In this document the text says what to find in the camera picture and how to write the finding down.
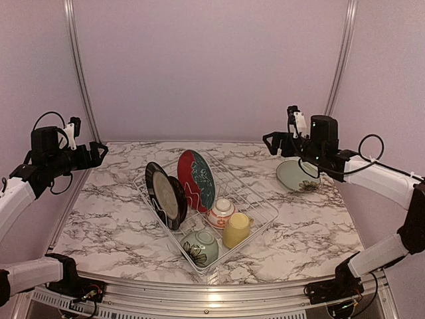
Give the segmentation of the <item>pale green flower plate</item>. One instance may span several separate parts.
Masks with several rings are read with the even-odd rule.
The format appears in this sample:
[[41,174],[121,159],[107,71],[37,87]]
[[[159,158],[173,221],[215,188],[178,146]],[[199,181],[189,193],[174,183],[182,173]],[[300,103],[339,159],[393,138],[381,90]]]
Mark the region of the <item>pale green flower plate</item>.
[[321,185],[316,167],[297,159],[283,161],[276,169],[278,181],[287,189],[298,192],[313,192]]

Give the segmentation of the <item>red plate with teal flower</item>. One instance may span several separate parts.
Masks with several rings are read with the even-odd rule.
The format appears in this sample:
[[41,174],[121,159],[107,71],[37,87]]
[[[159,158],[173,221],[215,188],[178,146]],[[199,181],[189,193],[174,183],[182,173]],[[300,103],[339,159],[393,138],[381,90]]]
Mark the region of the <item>red plate with teal flower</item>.
[[215,182],[207,161],[200,153],[185,150],[177,164],[177,176],[188,204],[194,210],[206,213],[212,209],[216,195]]

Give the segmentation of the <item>small dark red flower plate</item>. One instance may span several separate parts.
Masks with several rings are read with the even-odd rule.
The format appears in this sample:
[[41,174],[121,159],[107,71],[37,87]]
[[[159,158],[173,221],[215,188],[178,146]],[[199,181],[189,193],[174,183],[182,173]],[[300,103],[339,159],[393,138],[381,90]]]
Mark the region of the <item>small dark red flower plate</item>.
[[167,189],[165,193],[165,203],[161,208],[165,212],[166,225],[171,230],[177,230],[186,219],[188,204],[185,190],[176,177],[169,176],[168,184],[172,187],[172,191]]

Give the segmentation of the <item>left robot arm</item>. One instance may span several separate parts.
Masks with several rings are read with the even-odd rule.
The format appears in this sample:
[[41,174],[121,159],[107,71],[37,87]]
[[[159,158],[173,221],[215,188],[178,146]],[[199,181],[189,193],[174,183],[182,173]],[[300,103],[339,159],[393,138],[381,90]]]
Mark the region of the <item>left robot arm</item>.
[[[108,147],[98,142],[77,146],[77,135],[73,123],[63,128],[47,126],[32,130],[31,150],[24,162],[2,181],[2,237],[24,210],[54,185],[56,178],[102,164]],[[74,259],[64,255],[47,254],[31,261],[1,265],[1,304],[20,292],[51,282],[57,282],[71,296],[84,290]]]

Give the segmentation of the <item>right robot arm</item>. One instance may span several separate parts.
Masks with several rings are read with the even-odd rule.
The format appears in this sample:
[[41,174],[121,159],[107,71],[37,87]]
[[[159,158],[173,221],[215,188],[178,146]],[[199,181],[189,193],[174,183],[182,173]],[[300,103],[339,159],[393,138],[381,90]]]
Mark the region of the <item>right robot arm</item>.
[[303,114],[289,112],[285,132],[262,137],[272,155],[296,156],[339,182],[348,210],[366,249],[342,262],[329,292],[344,297],[355,279],[408,255],[424,251],[424,178],[381,161],[383,151],[367,157],[339,147],[336,119],[315,115],[307,126]]

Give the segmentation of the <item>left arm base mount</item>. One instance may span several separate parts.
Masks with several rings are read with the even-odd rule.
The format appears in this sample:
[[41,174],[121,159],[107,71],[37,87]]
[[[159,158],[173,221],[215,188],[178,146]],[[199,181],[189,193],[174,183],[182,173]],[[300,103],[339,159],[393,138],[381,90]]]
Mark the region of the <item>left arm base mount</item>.
[[101,302],[106,283],[101,280],[89,279],[78,275],[76,261],[58,253],[49,253],[45,257],[58,260],[62,264],[63,278],[58,282],[50,282],[46,287],[59,294],[73,297],[77,302],[86,300]]

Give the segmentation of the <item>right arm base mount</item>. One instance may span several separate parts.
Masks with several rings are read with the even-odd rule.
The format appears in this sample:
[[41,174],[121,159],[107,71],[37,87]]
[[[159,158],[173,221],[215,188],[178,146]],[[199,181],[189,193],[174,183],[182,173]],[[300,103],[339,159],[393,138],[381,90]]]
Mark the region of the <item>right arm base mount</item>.
[[331,302],[360,295],[363,292],[361,279],[352,274],[347,261],[336,267],[334,278],[311,282],[305,285],[303,290],[311,304]]

